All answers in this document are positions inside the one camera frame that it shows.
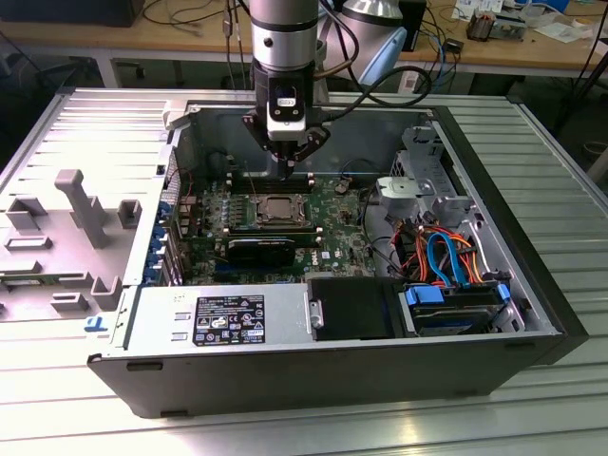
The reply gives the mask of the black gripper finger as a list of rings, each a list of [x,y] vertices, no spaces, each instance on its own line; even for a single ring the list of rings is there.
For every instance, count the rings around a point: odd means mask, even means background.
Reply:
[[[315,126],[305,132],[304,139],[289,145],[287,154],[287,177],[290,177],[297,163],[304,162],[319,150],[331,137],[331,132],[325,126]]]
[[[255,111],[249,111],[242,117],[245,125],[256,143],[269,155],[270,174],[277,179],[286,180],[291,176],[291,143],[288,141],[271,140],[265,124]]]

